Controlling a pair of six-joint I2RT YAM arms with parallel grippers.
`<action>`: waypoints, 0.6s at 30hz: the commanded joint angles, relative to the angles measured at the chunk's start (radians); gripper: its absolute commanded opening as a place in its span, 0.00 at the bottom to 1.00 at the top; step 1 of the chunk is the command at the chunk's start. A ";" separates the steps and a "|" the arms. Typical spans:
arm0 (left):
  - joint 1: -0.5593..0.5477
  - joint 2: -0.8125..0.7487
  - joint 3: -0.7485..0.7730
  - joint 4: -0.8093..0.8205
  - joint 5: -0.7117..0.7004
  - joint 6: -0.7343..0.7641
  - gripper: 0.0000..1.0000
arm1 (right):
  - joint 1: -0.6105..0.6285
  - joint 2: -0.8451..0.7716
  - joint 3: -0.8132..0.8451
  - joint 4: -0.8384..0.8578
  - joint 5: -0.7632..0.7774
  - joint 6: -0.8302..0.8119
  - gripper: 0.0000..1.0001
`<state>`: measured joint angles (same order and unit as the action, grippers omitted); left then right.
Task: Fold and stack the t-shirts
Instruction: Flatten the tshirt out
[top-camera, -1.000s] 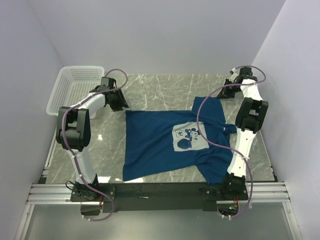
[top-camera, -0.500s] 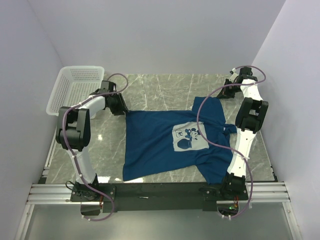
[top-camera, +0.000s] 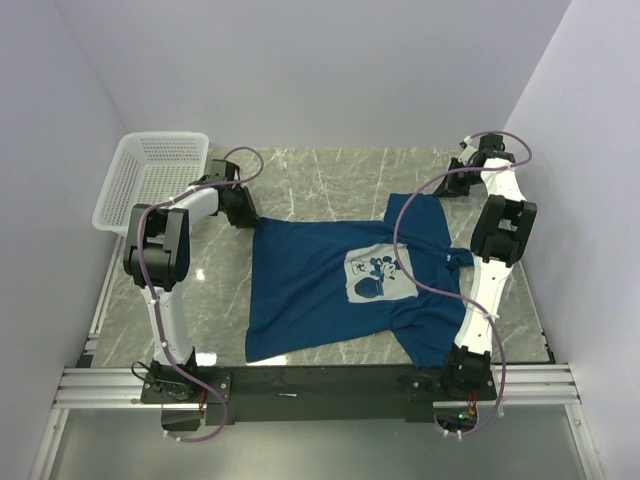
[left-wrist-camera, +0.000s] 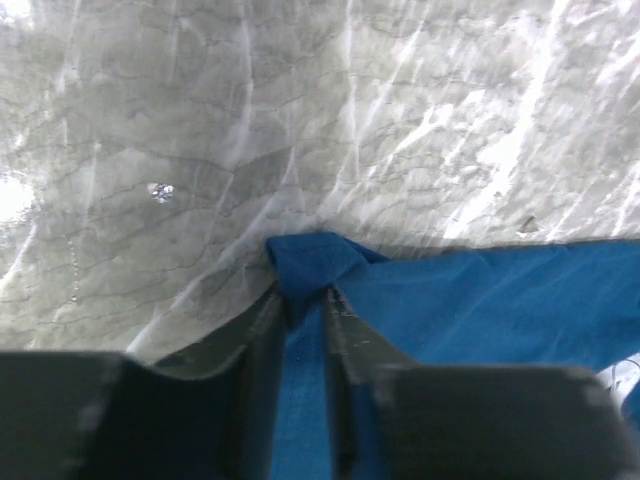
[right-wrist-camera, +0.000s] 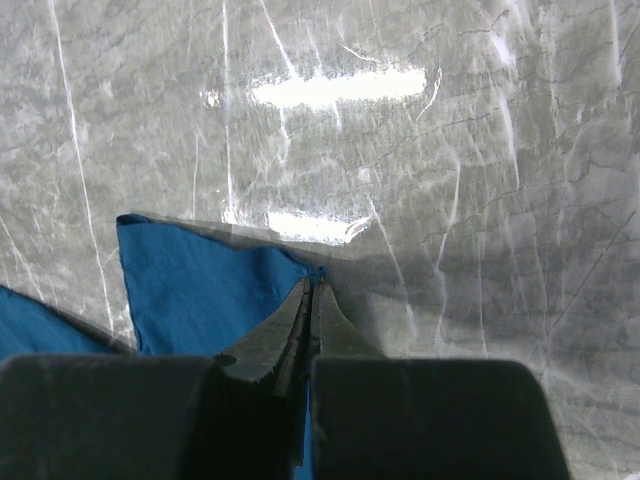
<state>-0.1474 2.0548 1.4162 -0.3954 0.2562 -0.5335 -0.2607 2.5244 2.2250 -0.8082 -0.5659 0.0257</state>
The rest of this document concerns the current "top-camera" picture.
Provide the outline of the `blue printed t-shirt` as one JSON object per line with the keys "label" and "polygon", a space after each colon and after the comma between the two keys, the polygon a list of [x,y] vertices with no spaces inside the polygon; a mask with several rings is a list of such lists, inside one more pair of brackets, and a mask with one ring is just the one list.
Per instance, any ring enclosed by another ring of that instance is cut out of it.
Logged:
{"label": "blue printed t-shirt", "polygon": [[390,331],[417,368],[444,364],[465,315],[440,201],[390,195],[381,220],[288,222],[254,232],[245,356],[277,355]]}

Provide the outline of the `white perforated plastic basket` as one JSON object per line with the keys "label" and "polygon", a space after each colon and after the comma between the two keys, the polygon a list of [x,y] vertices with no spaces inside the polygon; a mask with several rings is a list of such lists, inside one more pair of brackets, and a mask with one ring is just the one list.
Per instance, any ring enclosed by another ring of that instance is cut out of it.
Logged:
{"label": "white perforated plastic basket", "polygon": [[92,216],[99,231],[127,234],[132,208],[182,193],[205,169],[203,133],[147,131],[125,135],[113,155]]}

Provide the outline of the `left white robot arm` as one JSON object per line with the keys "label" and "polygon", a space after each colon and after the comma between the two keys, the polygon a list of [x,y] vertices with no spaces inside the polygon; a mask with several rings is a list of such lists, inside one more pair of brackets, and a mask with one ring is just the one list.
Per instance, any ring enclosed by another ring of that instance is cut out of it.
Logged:
{"label": "left white robot arm", "polygon": [[193,399],[200,388],[188,369],[195,347],[186,328],[183,282],[191,263],[191,232],[206,217],[223,214],[231,226],[254,228],[260,217],[240,167],[229,157],[215,159],[185,191],[157,204],[132,208],[123,266],[140,289],[154,338],[154,361],[179,366],[165,377],[164,389],[176,401]]}

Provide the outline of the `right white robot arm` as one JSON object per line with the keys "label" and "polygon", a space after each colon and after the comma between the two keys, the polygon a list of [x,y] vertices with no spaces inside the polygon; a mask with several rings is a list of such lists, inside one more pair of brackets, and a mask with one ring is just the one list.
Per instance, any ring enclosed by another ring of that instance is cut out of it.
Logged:
{"label": "right white robot arm", "polygon": [[498,338],[494,326],[502,293],[514,265],[524,254],[537,205],[526,200],[516,178],[519,164],[506,150],[507,132],[481,132],[461,142],[447,175],[435,189],[440,198],[470,194],[482,183],[487,199],[471,236],[473,282],[466,313],[445,368],[439,374],[444,395],[460,399],[493,385],[491,357]]}

